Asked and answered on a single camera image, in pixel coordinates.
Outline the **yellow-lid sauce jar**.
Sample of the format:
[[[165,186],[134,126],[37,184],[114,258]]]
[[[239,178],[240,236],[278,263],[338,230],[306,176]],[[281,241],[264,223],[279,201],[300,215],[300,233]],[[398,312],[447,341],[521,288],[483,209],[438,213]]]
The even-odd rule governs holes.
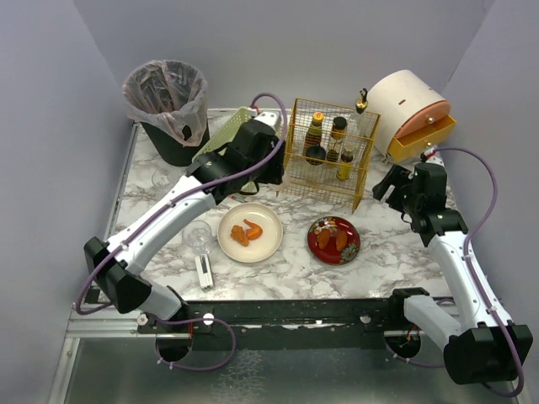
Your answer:
[[[316,111],[312,115],[311,124],[305,135],[302,155],[306,156],[307,149],[310,146],[319,146],[322,140],[322,126],[324,114],[321,111]]]

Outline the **black-lid glass jar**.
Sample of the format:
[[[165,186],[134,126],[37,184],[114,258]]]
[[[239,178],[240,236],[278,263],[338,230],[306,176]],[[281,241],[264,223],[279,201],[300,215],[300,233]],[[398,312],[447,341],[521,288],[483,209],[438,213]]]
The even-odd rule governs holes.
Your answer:
[[[308,164],[318,166],[325,161],[326,151],[320,145],[312,145],[305,150],[305,157]]]

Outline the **small yellow spice bottle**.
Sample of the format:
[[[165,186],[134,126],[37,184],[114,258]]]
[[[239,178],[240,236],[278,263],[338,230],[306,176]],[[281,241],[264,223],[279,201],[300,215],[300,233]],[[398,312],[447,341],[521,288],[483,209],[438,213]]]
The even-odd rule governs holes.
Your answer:
[[[355,148],[352,145],[344,145],[340,156],[340,164],[336,172],[336,178],[344,181],[349,178],[354,160]]]

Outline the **gold-cap pepper grinder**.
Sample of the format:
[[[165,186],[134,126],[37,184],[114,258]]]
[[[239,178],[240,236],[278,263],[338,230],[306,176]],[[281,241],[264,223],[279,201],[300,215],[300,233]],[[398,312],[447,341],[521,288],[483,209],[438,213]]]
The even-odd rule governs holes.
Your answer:
[[[347,127],[347,119],[343,116],[337,116],[333,120],[332,129],[328,141],[328,151],[326,160],[328,162],[337,162],[343,144]]]

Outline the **gold-spout oil bottle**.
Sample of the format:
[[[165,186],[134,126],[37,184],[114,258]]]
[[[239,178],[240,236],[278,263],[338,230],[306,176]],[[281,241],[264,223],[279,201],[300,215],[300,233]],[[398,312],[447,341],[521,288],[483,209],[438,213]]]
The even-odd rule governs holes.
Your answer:
[[[350,126],[354,135],[361,136],[361,128],[363,124],[363,114],[365,113],[369,101],[367,99],[368,90],[362,88],[359,93],[359,97],[355,101],[355,112],[350,118]]]

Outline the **red floral plate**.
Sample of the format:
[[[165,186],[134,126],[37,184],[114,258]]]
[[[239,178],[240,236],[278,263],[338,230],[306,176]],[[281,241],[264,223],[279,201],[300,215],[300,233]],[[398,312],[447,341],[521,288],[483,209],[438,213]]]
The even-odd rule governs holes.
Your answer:
[[[328,228],[331,231],[331,239],[325,249],[318,247],[318,233]],[[348,233],[348,244],[342,252],[335,247],[335,239],[339,230]],[[360,234],[357,229],[346,219],[337,216],[325,216],[315,220],[307,232],[307,247],[312,255],[319,261],[329,265],[345,265],[353,261],[360,251]]]

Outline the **cream round plate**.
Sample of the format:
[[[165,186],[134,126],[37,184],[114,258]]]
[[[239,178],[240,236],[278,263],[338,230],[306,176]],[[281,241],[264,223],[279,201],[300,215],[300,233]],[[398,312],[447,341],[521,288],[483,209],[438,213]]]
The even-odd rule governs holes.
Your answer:
[[[258,263],[277,251],[283,234],[283,225],[272,209],[244,203],[221,218],[217,240],[229,258],[240,263]]]

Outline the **green-lid seasoning shaker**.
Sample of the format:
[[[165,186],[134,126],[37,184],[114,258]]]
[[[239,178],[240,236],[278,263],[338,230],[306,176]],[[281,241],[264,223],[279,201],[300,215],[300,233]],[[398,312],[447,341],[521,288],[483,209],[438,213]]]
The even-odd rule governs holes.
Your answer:
[[[291,177],[288,174],[288,172],[284,172],[281,183],[279,185],[275,186],[275,194],[279,195],[281,192],[283,192],[286,188],[289,187],[291,183]]]

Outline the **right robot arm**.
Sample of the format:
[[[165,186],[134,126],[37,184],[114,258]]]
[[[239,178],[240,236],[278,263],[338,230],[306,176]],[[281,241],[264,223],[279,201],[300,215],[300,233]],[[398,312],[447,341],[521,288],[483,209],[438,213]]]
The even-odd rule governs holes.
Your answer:
[[[392,292],[390,317],[399,326],[418,326],[440,348],[458,385],[521,381],[533,336],[528,326],[514,323],[489,286],[462,215],[446,205],[446,185],[443,166],[421,162],[414,170],[392,166],[373,188],[375,199],[410,217],[412,231],[439,264],[458,313],[448,314],[426,290],[408,288]]]

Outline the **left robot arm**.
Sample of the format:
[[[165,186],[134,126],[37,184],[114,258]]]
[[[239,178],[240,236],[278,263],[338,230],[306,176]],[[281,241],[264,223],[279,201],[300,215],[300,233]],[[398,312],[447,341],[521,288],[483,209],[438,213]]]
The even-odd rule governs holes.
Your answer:
[[[169,287],[141,273],[189,223],[239,192],[247,183],[280,184],[284,175],[287,117],[262,113],[240,125],[224,147],[200,154],[173,188],[130,227],[106,241],[88,240],[83,251],[90,283],[119,313],[141,310],[160,319],[184,304]]]

